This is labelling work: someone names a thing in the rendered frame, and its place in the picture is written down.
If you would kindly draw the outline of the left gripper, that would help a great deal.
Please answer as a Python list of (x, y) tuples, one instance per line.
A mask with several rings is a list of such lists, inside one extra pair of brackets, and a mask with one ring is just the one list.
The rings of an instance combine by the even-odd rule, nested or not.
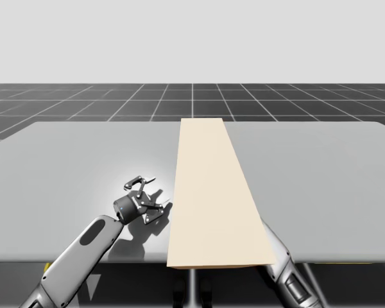
[[(141, 198), (144, 186), (153, 182), (156, 178), (145, 178), (142, 176), (136, 176), (124, 185), (124, 190), (129, 191), (136, 184), (139, 184), (139, 188), (136, 192), (136, 197)], [(126, 195), (113, 202), (114, 210), (119, 221), (128, 225), (138, 217), (142, 217), (145, 225), (149, 225), (164, 214), (169, 214), (172, 203), (166, 200), (164, 203), (155, 203), (152, 201), (140, 202), (136, 197)]]

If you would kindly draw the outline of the tall board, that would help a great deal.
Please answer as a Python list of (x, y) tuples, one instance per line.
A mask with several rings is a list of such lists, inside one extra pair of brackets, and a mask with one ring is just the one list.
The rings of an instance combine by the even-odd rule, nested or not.
[(222, 119), (182, 119), (167, 266), (271, 265), (277, 258)]

